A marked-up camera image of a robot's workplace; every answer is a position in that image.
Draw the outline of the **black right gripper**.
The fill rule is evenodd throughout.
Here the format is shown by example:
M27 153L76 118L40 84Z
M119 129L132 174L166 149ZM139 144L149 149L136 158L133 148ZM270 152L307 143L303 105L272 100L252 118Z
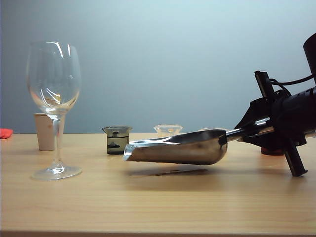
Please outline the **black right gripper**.
M249 108L235 126L243 128L269 118L273 132L244 136L237 141L261 147L265 155L284 154L293 176L307 173L297 147L306 144L306 133L316 129L316 88L291 95L287 85L311 80L310 75L290 82L271 79L265 71L256 71L255 78L263 98L250 102Z

